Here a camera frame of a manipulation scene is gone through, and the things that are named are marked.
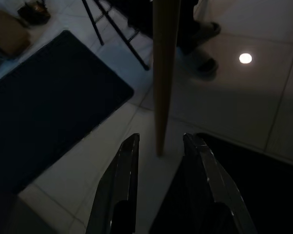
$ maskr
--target black mat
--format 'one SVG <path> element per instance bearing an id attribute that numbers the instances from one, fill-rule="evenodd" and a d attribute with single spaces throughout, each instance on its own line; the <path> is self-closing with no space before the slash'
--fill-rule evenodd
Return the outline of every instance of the black mat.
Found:
<path id="1" fill-rule="evenodd" d="M 235 181 L 258 233 L 293 233 L 293 166 L 200 134 Z"/>
<path id="2" fill-rule="evenodd" d="M 62 32 L 0 80 L 0 190 L 22 190 L 132 95 Z"/>

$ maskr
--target tile grout line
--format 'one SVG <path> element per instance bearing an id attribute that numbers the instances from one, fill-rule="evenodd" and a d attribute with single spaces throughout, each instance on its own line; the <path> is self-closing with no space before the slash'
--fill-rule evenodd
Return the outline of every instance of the tile grout line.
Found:
<path id="1" fill-rule="evenodd" d="M 36 188 L 38 188 L 44 195 L 46 195 L 51 201 L 53 201 L 54 203 L 56 203 L 58 206 L 60 206 L 60 208 L 62 208 L 65 212 L 67 212 L 72 218 L 75 218 L 74 215 L 68 210 L 66 209 L 64 206 L 62 206 L 57 200 L 55 200 L 54 198 L 52 198 L 48 193 L 46 193 L 41 187 L 39 187 L 37 184 L 32 183 Z"/>
<path id="2" fill-rule="evenodd" d="M 149 109 L 149 108 L 147 108 L 147 107 L 140 107 L 140 108 L 154 112 L 154 110 L 151 110 L 151 109 Z M 183 119 L 181 119 L 181 118 L 177 118 L 177 117 L 173 117 L 173 116 L 168 116 L 168 119 L 171 119 L 171 120 L 173 120 L 173 121 L 177 121 L 177 122 L 180 122 L 180 123 L 185 123 L 185 124 L 187 124 L 187 125 L 191 125 L 191 126 L 196 127 L 196 128 L 200 128 L 200 129 L 202 129 L 203 131 L 206 131 L 207 133 L 211 133 L 211 134 L 213 134 L 213 135 L 215 135 L 215 136 L 219 136 L 219 137 L 221 137 L 221 138 L 223 138 L 223 139 L 228 139 L 228 140 L 230 140 L 230 141 L 232 141 L 232 142 L 236 142 L 236 143 L 239 143 L 239 144 L 242 144 L 242 145 L 248 146 L 248 147 L 250 147 L 250 148 L 252 148 L 252 149 L 256 149 L 258 152 L 263 152 L 262 149 L 260 149 L 260 148 L 258 148 L 258 147 L 256 147 L 256 146 L 253 146 L 253 145 L 250 145 L 250 144 L 245 144 L 244 142 L 241 142 L 241 141 L 239 141 L 239 140 L 235 140 L 235 139 L 233 139 L 233 138 L 230 138 L 230 137 L 224 136 L 224 135 L 222 135 L 222 134 L 218 134 L 218 133 L 216 133 L 216 132 L 214 132 L 214 131 L 211 131 L 211 130 L 209 130 L 209 129 L 206 129 L 205 127 L 201 127 L 201 126 L 199 126 L 199 125 L 197 125 L 197 124 L 190 123 L 190 122 L 188 122 L 188 121 L 186 121 L 186 120 L 183 120 Z"/>
<path id="3" fill-rule="evenodd" d="M 150 85 L 150 87 L 148 88 L 146 94 L 144 95 L 144 97 L 142 98 L 141 102 L 138 104 L 138 108 L 142 107 L 142 103 L 144 102 L 144 100 L 146 99 L 147 95 L 149 94 L 149 92 L 151 91 L 153 87 L 153 81 L 152 81 L 152 84 Z"/>
<path id="4" fill-rule="evenodd" d="M 69 231 L 70 231 L 70 229 L 72 228 L 74 221 L 78 221 L 78 222 L 80 222 L 81 225 L 83 225 L 83 227 L 84 227 L 84 233 L 85 233 L 87 227 L 85 226 L 85 224 L 84 224 L 79 218 L 75 218 L 75 219 L 73 219 L 72 224 L 70 225 Z"/>
<path id="5" fill-rule="evenodd" d="M 280 161 L 280 162 L 284 162 L 288 165 L 291 165 L 293 166 L 293 160 L 288 158 L 288 157 L 285 157 L 285 156 L 282 156 L 282 155 L 279 155 L 277 153 L 269 153 L 269 152 L 263 152 L 264 155 L 268 156 L 268 157 L 271 157 L 271 158 L 275 158 L 276 160 Z"/>
<path id="6" fill-rule="evenodd" d="M 63 14 L 63 12 L 64 12 L 68 7 L 70 7 L 71 5 L 73 5 L 73 3 L 74 3 L 75 1 L 77 1 L 77 0 L 72 1 L 70 4 L 68 4 L 66 7 L 64 7 L 64 8 L 63 8 L 61 11 L 59 11 L 58 13 L 59 13 L 59 14 Z"/>
<path id="7" fill-rule="evenodd" d="M 74 223 L 74 218 L 73 218 L 73 220 L 70 222 L 70 225 L 69 225 L 69 228 L 68 228 L 68 233 L 70 233 L 70 230 L 71 230 L 71 228 L 72 228 L 72 226 L 73 226 L 73 223 Z"/>
<path id="8" fill-rule="evenodd" d="M 70 17 L 89 18 L 89 16 L 77 16 L 77 15 L 70 15 L 70 14 L 67 14 L 67 13 L 61 13 L 61 14 L 65 15 L 65 16 L 70 16 Z"/>
<path id="9" fill-rule="evenodd" d="M 277 108 L 276 108 L 276 111 L 275 111 L 275 115 L 274 115 L 274 118 L 273 118 L 273 121 L 272 121 L 272 124 L 271 124 L 271 127 L 270 127 L 270 130 L 269 130 L 269 133 L 268 133 L 268 136 L 267 136 L 267 140 L 266 140 L 266 143 L 265 143 L 265 147 L 264 147 L 264 150 L 263 152 L 266 153 L 267 151 L 267 148 L 268 148 L 268 144 L 269 144 L 269 141 L 270 141 L 270 137 L 271 137 L 271 134 L 272 134 L 272 131 L 273 131 L 273 128 L 275 126 L 275 123 L 276 123 L 276 120 L 277 120 L 277 116 L 279 114 L 279 110 L 280 110 L 280 106 L 281 106 L 281 103 L 283 101 L 283 97 L 285 95 L 285 91 L 286 91 L 286 88 L 287 88 L 287 84 L 288 84 L 288 81 L 289 81 L 289 78 L 290 78 L 290 75 L 292 73 L 292 70 L 293 70 L 293 58 L 292 58 L 292 62 L 291 62 L 291 65 L 289 67 L 289 71 L 288 71 L 288 75 L 287 75 L 287 78 L 286 78 L 286 81 L 284 83 L 284 87 L 283 87 L 283 90 L 282 90 L 282 93 L 281 93 L 281 97 L 278 101 L 278 104 L 277 104 Z"/>
<path id="10" fill-rule="evenodd" d="M 107 23 L 107 25 L 104 27 L 104 29 L 102 29 L 102 32 L 99 32 L 100 33 L 100 35 L 101 34 L 103 34 L 103 32 L 106 30 L 106 28 L 108 27 L 108 25 L 109 25 L 109 22 Z M 97 38 L 94 40 L 94 42 L 92 43 L 92 45 L 89 47 L 89 49 L 91 48 L 91 47 L 93 47 L 93 45 L 98 41 L 98 35 L 96 34 L 96 36 L 97 36 Z"/>
<path id="11" fill-rule="evenodd" d="M 135 117 L 135 115 L 136 115 L 137 112 L 138 112 L 139 106 L 136 106 L 136 107 L 137 107 L 137 109 L 135 110 L 134 114 L 132 115 L 131 119 L 129 120 L 128 124 L 126 125 L 125 130 L 124 130 L 124 133 L 121 134 L 121 137 L 120 137 L 120 138 L 121 138 L 121 141 L 124 139 L 124 137 L 126 136 L 126 134 L 129 132 L 130 129 L 128 129 L 128 126 L 130 126 L 130 123 L 132 122 L 133 118 Z M 91 190 L 92 190 L 92 185 L 95 183 L 96 179 L 97 179 L 97 177 L 95 177 L 95 178 L 92 180 L 91 185 L 90 185 L 89 189 L 88 189 L 87 192 L 86 192 L 86 196 L 91 192 Z M 81 204 L 78 206 L 78 209 L 77 209 L 77 211 L 75 212 L 75 215 L 73 215 L 78 221 L 80 221 L 80 222 L 84 225 L 85 228 L 86 228 L 86 226 L 85 226 L 84 222 L 83 222 L 82 220 L 80 220 L 80 219 L 77 217 L 77 214 L 78 214 L 79 210 L 81 209 L 83 203 L 85 202 L 86 196 L 83 198 Z"/>
<path id="12" fill-rule="evenodd" d="M 267 39 L 267 38 L 256 38 L 256 37 L 253 37 L 253 36 L 244 36 L 244 35 L 230 34 L 230 33 L 223 33 L 223 32 L 221 32 L 219 35 L 229 36 L 229 37 L 235 37 L 235 38 L 244 38 L 244 39 L 260 40 L 260 41 L 266 41 L 266 42 L 272 42 L 272 43 L 278 43 L 278 44 L 293 45 L 293 42 L 273 40 L 273 39 Z"/>

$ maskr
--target metal chair leg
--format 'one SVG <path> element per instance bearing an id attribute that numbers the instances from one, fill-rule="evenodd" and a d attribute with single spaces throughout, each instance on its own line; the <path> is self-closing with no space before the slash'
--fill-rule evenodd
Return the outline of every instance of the metal chair leg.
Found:
<path id="1" fill-rule="evenodd" d="M 93 17 L 92 17 L 92 13 L 91 13 L 91 11 L 90 11 L 90 9 L 89 9 L 89 6 L 88 6 L 86 0 L 82 0 L 82 2 L 83 2 L 83 4 L 84 4 L 84 7 L 85 7 L 85 9 L 86 9 L 86 11 L 87 11 L 87 14 L 88 14 L 88 16 L 89 16 L 89 18 L 90 18 L 90 21 L 92 22 L 93 28 L 94 28 L 94 30 L 95 30 L 97 36 L 98 36 L 98 39 L 99 39 L 99 41 L 100 41 L 100 44 L 101 44 L 101 45 L 104 45 L 104 42 L 103 42 L 103 40 L 102 40 L 102 38 L 101 38 L 101 35 L 100 35 L 100 33 L 99 33 L 99 30 L 98 30 L 98 28 L 97 28 L 96 22 L 94 21 L 94 19 L 93 19 Z"/>
<path id="2" fill-rule="evenodd" d="M 135 55 L 135 57 L 138 59 L 138 61 L 140 62 L 140 64 L 143 66 L 143 68 L 148 71 L 150 70 L 149 66 L 147 66 L 145 64 L 145 62 L 143 61 L 143 59 L 139 56 L 139 54 L 137 53 L 137 51 L 132 47 L 132 45 L 128 42 L 127 38 L 124 36 L 124 34 L 122 33 L 122 31 L 119 29 L 119 27 L 116 25 L 116 23 L 112 20 L 112 18 L 109 16 L 108 12 L 104 9 L 104 7 L 101 5 L 99 0 L 93 0 L 96 5 L 98 6 L 98 8 L 101 10 L 102 14 L 108 19 L 109 23 L 112 25 L 112 27 L 115 29 L 115 31 L 117 32 L 117 34 L 121 37 L 121 39 L 123 40 L 123 42 L 126 44 L 126 46 L 130 49 L 130 51 L 133 53 L 133 55 Z"/>

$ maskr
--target dark blue rug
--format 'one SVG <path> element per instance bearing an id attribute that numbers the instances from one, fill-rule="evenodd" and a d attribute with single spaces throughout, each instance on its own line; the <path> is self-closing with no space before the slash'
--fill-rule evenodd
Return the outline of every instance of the dark blue rug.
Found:
<path id="1" fill-rule="evenodd" d="M 0 80 L 0 191 L 20 192 L 132 95 L 63 31 Z"/>

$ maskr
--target dark object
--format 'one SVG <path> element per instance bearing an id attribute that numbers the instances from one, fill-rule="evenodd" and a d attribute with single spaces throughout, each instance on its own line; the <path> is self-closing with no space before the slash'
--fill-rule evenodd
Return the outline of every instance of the dark object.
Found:
<path id="1" fill-rule="evenodd" d="M 128 137 L 103 174 L 92 205 L 87 234 L 135 232 L 139 134 Z"/>
<path id="2" fill-rule="evenodd" d="M 21 191 L 132 95 L 62 32 L 0 80 L 0 190 Z"/>
<path id="3" fill-rule="evenodd" d="M 51 17 L 47 10 L 45 0 L 42 0 L 42 2 L 25 2 L 24 6 L 18 10 L 18 14 L 31 25 L 46 24 Z"/>
<path id="4" fill-rule="evenodd" d="M 256 234 L 238 189 L 205 142 L 183 136 L 185 156 L 151 234 Z"/>
<path id="5" fill-rule="evenodd" d="M 0 193 L 0 234 L 56 234 L 18 196 Z"/>
<path id="6" fill-rule="evenodd" d="M 148 71 L 150 68 L 146 65 L 146 63 L 143 61 L 143 59 L 140 57 L 140 55 L 137 53 L 137 51 L 130 44 L 131 40 L 138 35 L 139 30 L 136 30 L 135 33 L 134 33 L 134 35 L 132 35 L 129 39 L 127 39 L 125 37 L 125 35 L 122 33 L 122 31 L 119 29 L 119 27 L 116 25 L 116 23 L 113 21 L 113 19 L 109 16 L 109 11 L 110 11 L 110 9 L 112 7 L 116 7 L 116 9 L 119 9 L 119 8 L 117 8 L 117 5 L 111 5 L 110 6 L 110 9 L 108 11 L 106 11 L 104 9 L 104 7 L 102 6 L 102 4 L 100 3 L 100 0 L 93 0 L 93 1 L 96 3 L 96 5 L 98 6 L 98 8 L 102 12 L 102 15 L 99 16 L 96 20 L 94 20 L 93 17 L 92 17 L 92 14 L 91 14 L 90 9 L 88 7 L 87 1 L 86 0 L 82 0 L 83 4 L 85 6 L 85 9 L 87 11 L 87 14 L 88 14 L 88 16 L 89 16 L 89 18 L 90 18 L 90 20 L 92 22 L 93 28 L 94 28 L 94 30 L 95 30 L 95 32 L 96 32 L 96 34 L 97 34 L 97 36 L 98 36 L 98 38 L 100 40 L 101 45 L 104 45 L 104 42 L 103 42 L 103 40 L 101 38 L 101 35 L 100 35 L 99 30 L 98 30 L 98 28 L 96 26 L 96 23 L 100 19 L 102 19 L 103 16 L 105 16 L 107 18 L 107 20 L 109 21 L 109 23 L 112 25 L 112 27 L 115 29 L 115 31 L 117 32 L 117 34 L 121 37 L 121 39 L 123 40 L 123 42 L 127 45 L 127 47 L 130 49 L 130 51 L 133 53 L 133 55 L 138 59 L 138 61 L 140 62 L 140 64 L 143 66 L 143 68 L 146 71 Z"/>
<path id="7" fill-rule="evenodd" d="M 238 186 L 258 233 L 293 233 L 293 166 L 199 135 Z"/>

